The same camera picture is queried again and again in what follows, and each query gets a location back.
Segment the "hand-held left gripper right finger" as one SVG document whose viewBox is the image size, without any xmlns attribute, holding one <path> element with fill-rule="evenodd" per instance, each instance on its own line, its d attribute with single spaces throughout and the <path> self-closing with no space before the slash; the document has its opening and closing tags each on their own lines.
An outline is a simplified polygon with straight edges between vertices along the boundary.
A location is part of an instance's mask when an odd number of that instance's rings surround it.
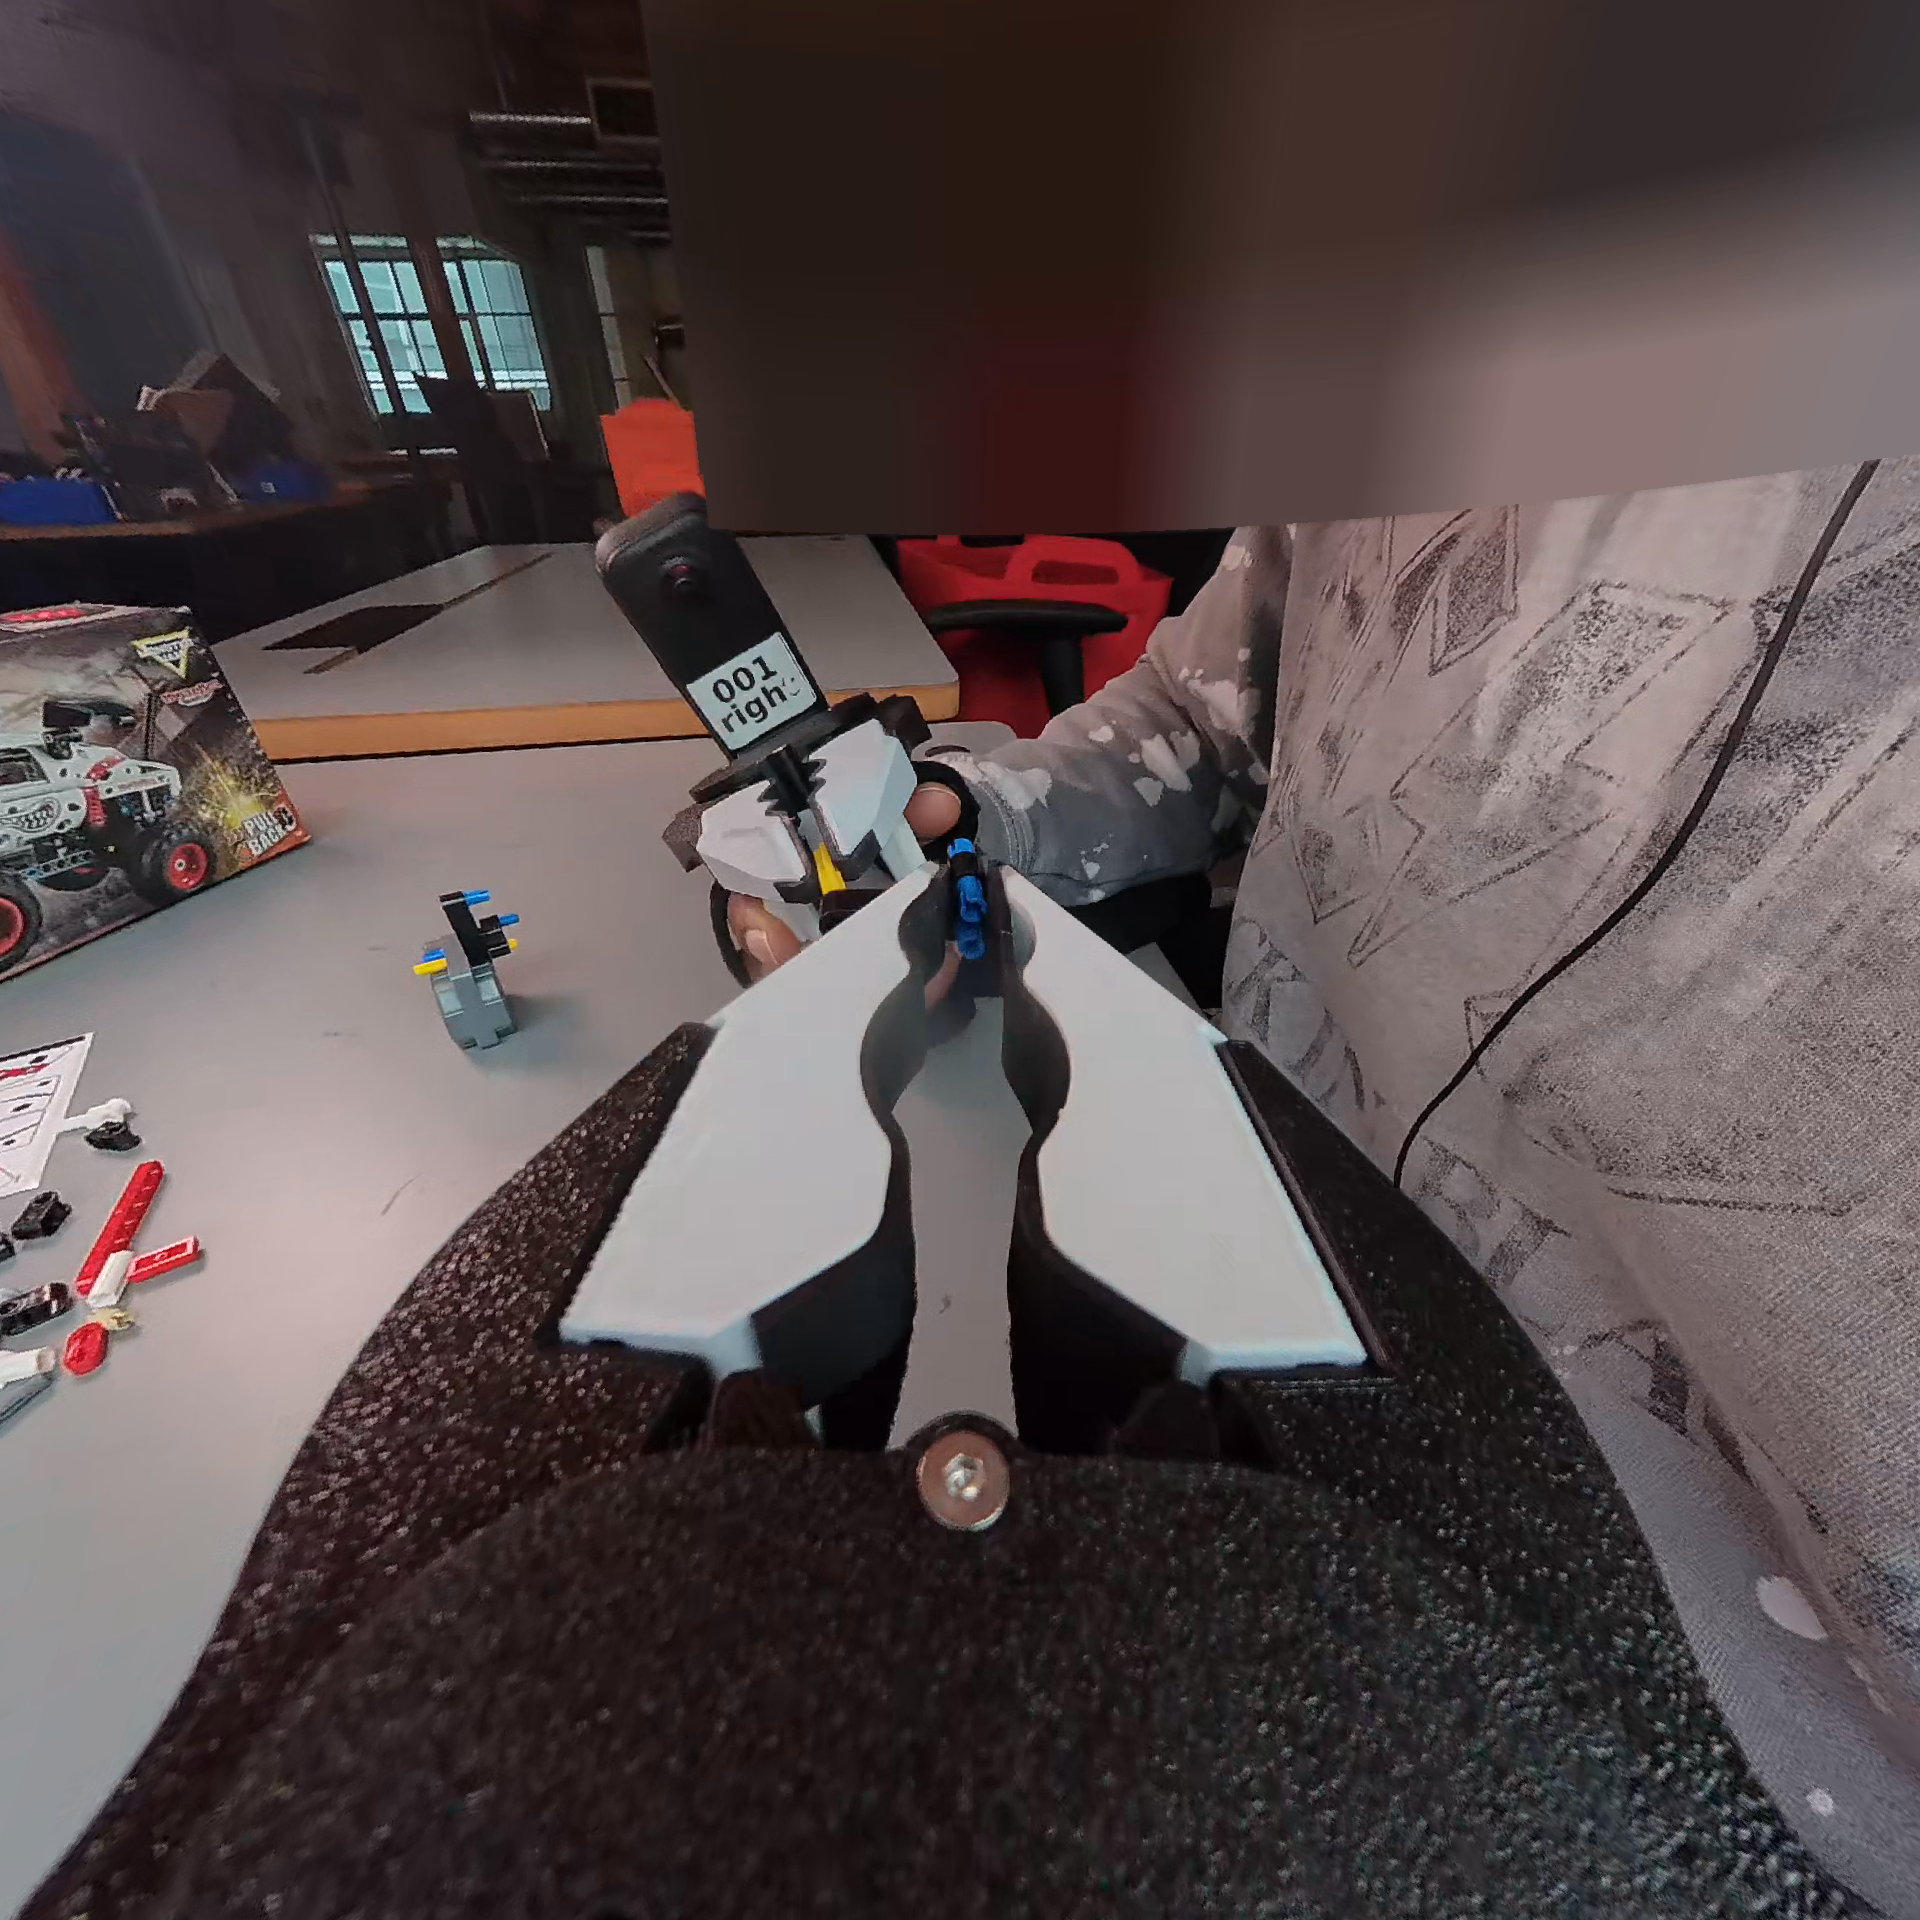
<svg viewBox="0 0 1920 1920">
<path fill-rule="evenodd" d="M 1195 1385 L 1364 1370 L 1221 1034 L 1032 880 L 997 878 L 1001 1071 L 1028 1122 L 1040 1255 Z"/>
</svg>

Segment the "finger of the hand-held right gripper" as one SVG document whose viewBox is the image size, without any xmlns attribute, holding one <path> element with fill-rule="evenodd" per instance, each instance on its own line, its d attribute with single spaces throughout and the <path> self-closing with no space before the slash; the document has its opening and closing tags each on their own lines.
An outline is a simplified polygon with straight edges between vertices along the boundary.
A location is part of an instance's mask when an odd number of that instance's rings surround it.
<svg viewBox="0 0 1920 1920">
<path fill-rule="evenodd" d="M 821 901 L 821 875 L 796 819 L 774 801 L 718 801 L 702 814 L 698 856 L 733 896 Z"/>
<path fill-rule="evenodd" d="M 924 867 L 922 843 L 902 826 L 916 784 L 899 737 L 829 737 L 822 743 L 822 841 L 848 887 L 874 872 L 881 880 L 870 886 L 892 886 Z"/>
</svg>

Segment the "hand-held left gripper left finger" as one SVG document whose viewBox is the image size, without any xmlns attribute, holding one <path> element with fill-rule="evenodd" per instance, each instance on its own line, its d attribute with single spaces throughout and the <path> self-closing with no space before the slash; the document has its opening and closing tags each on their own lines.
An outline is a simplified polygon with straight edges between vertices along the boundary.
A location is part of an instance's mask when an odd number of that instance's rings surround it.
<svg viewBox="0 0 1920 1920">
<path fill-rule="evenodd" d="M 915 872 L 699 1030 L 699 1063 L 562 1339 L 790 1389 L 851 1389 L 907 1339 L 916 1255 L 896 1104 L 925 1062 L 947 934 L 945 878 Z"/>
</svg>

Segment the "black beam with blue pin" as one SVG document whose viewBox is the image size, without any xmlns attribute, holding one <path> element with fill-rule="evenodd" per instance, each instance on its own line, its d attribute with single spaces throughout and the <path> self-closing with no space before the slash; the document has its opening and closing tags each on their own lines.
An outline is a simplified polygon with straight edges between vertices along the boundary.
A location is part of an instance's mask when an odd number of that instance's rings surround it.
<svg viewBox="0 0 1920 1920">
<path fill-rule="evenodd" d="M 948 928 L 947 961 L 928 983 L 928 1034 L 936 1047 L 955 1041 L 974 1023 L 981 1001 L 1001 998 L 994 867 L 965 833 L 948 834 L 942 854 Z"/>
</svg>

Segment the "person's right forearm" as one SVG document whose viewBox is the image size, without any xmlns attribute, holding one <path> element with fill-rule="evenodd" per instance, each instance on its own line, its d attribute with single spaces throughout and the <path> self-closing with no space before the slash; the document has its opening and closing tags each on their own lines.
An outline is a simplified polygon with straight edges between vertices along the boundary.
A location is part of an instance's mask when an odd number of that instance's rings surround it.
<svg viewBox="0 0 1920 1920">
<path fill-rule="evenodd" d="M 1037 739 L 936 752 L 979 843 L 1059 906 L 1241 861 L 1266 805 L 1289 566 L 1289 526 L 1236 531 L 1189 610 Z"/>
</svg>

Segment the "grey desk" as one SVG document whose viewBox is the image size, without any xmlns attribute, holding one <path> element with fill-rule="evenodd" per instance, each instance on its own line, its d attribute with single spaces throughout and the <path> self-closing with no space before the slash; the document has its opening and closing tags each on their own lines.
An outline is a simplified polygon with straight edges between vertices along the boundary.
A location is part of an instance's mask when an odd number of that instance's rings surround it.
<svg viewBox="0 0 1920 1920">
<path fill-rule="evenodd" d="M 19 1917 L 1162 1917 L 1198 1904 L 1152 1750 L 1184 1736 L 1139 1677 L 1152 1581 L 1122 1566 L 1173 1472 L 1010 1445 L 997 1527 L 942 1527 L 920 1450 L 712 1448 L 694 1363 L 550 1326 L 612 1254 L 675 1095 L 718 1035 L 684 1026 L 491 1194 L 506 1139 L 469 1106 L 541 1095 L 469 1073 L 389 1139 L 400 1071 L 225 1122 L 187 1157 L 226 1234 L 214 1353 L 152 1339 L 152 1408 L 85 1414 L 81 1464 L 4 1466 L 4 1766 L 42 1773 L 112 1662 L 50 1589 L 93 1545 L 101 1626 L 171 1608 L 197 1503 L 242 1414 L 305 1398 L 329 1315 L 371 1319 L 173 1706 Z M 433 1168 L 441 1153 L 446 1163 Z"/>
</svg>

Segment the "person's right hand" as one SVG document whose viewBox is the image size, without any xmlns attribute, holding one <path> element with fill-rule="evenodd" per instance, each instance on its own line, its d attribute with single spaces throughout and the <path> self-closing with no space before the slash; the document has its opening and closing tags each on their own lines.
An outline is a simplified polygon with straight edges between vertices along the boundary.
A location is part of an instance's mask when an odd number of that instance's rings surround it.
<svg viewBox="0 0 1920 1920">
<path fill-rule="evenodd" d="M 922 850 L 942 857 L 952 841 L 977 841 L 979 803 L 974 789 L 947 759 L 920 759 L 920 784 L 902 810 L 902 826 L 912 830 Z M 796 958 L 804 943 L 762 901 L 724 896 L 724 931 L 744 976 L 756 983 Z"/>
</svg>

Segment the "orange bag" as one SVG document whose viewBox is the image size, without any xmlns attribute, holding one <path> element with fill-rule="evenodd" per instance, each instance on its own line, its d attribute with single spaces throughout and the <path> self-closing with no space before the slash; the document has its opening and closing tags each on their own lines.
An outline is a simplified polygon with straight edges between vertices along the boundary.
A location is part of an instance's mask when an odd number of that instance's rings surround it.
<svg viewBox="0 0 1920 1920">
<path fill-rule="evenodd" d="M 678 495 L 706 495 L 693 411 L 665 399 L 636 399 L 601 417 L 622 517 Z"/>
</svg>

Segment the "red office chair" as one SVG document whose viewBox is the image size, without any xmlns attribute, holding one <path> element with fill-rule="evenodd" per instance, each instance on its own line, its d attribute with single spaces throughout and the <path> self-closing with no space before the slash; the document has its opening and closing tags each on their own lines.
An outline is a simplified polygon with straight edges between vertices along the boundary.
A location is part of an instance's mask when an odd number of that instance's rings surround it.
<svg viewBox="0 0 1920 1920">
<path fill-rule="evenodd" d="M 1037 737 L 1054 714 L 1104 689 L 1184 610 L 1226 544 L 1217 531 L 1132 535 L 925 535 L 893 541 L 893 574 L 958 677 L 958 714 Z M 961 627 L 955 608 L 1098 608 L 1115 632 Z"/>
</svg>

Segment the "grey toy motor assembly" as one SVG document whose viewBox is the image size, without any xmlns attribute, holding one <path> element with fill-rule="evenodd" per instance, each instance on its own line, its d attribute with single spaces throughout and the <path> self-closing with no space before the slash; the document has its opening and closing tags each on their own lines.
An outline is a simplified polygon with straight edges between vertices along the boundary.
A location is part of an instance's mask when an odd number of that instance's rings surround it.
<svg viewBox="0 0 1920 1920">
<path fill-rule="evenodd" d="M 491 1049 L 516 1031 L 497 966 L 516 949 L 520 915 L 498 915 L 489 890 L 440 896 L 448 937 L 420 952 L 413 974 L 426 979 L 448 1035 L 467 1051 Z"/>
</svg>

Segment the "multi-pane window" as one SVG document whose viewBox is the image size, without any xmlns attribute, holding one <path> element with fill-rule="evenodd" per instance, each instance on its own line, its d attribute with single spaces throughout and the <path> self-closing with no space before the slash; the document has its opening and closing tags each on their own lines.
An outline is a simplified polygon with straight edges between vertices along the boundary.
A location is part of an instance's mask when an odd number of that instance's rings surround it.
<svg viewBox="0 0 1920 1920">
<path fill-rule="evenodd" d="M 428 400 L 420 383 L 443 379 L 448 361 L 408 241 L 356 232 L 342 246 L 332 232 L 313 232 L 309 247 L 376 417 L 422 419 Z M 549 417 L 554 379 L 521 263 L 472 237 L 443 237 L 436 253 L 475 385 L 529 399 Z"/>
</svg>

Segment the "person's patterned grey sweatshirt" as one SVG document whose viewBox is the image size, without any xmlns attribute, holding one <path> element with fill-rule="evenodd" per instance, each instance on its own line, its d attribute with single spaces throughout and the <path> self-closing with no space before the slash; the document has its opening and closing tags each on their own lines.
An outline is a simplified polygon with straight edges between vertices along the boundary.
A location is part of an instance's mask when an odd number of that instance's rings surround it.
<svg viewBox="0 0 1920 1920">
<path fill-rule="evenodd" d="M 1229 1025 L 1493 1282 L 1915 1917 L 1915 459 L 1292 531 Z"/>
</svg>

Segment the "wooden workbench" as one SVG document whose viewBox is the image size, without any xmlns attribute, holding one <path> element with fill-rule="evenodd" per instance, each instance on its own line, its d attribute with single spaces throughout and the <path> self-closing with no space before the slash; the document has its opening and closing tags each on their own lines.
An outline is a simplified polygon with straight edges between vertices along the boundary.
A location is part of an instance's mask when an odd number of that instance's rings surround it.
<svg viewBox="0 0 1920 1920">
<path fill-rule="evenodd" d="M 202 578 L 222 586 L 289 567 L 298 583 L 355 576 L 373 563 L 393 573 L 436 560 L 448 541 L 443 483 L 408 469 L 350 477 L 328 498 L 249 501 L 168 519 L 9 525 L 2 587 L 12 607 L 46 597 L 137 605 L 154 576 L 181 607 Z"/>
</svg>

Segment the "open cardboard box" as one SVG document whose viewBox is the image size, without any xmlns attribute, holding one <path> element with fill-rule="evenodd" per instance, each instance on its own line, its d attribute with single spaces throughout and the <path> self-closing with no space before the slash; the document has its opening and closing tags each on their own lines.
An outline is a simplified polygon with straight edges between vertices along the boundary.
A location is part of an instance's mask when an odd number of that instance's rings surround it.
<svg viewBox="0 0 1920 1920">
<path fill-rule="evenodd" d="M 198 353 L 164 390 L 141 390 L 136 410 L 169 421 L 212 464 L 248 466 L 298 449 L 280 400 L 225 353 Z"/>
</svg>

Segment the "toy truck set box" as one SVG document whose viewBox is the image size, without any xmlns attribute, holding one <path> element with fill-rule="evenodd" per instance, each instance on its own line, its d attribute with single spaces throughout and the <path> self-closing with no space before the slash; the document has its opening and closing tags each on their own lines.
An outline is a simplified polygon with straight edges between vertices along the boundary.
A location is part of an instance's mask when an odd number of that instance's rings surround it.
<svg viewBox="0 0 1920 1920">
<path fill-rule="evenodd" d="M 2 971 L 309 841 L 185 608 L 2 616 Z"/>
</svg>

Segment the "pile of mixed brick parts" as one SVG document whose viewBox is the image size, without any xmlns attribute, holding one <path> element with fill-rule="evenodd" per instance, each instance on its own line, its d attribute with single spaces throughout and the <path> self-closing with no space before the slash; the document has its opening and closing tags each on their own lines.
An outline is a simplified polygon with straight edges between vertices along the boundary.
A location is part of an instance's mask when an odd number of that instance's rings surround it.
<svg viewBox="0 0 1920 1920">
<path fill-rule="evenodd" d="M 89 1150 L 132 1157 L 144 1150 L 132 1102 L 109 1098 L 59 1122 Z M 53 1240 L 74 1217 L 54 1190 L 42 1190 L 4 1231 L 2 1291 L 2 1426 L 53 1393 L 62 1381 L 85 1381 L 108 1366 L 112 1343 L 137 1331 L 131 1295 L 169 1280 L 203 1259 L 203 1243 L 187 1234 L 137 1247 L 164 1185 L 157 1160 L 139 1160 L 70 1280 L 14 1285 L 8 1273 L 24 1243 Z"/>
</svg>

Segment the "white sticker sheet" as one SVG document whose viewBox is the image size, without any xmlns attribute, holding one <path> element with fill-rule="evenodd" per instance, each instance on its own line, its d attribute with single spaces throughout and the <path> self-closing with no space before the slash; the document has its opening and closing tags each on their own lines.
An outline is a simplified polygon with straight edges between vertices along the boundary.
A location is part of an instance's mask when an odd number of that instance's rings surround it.
<svg viewBox="0 0 1920 1920">
<path fill-rule="evenodd" d="M 2 1056 L 2 1198 L 35 1194 L 67 1122 L 91 1034 Z"/>
</svg>

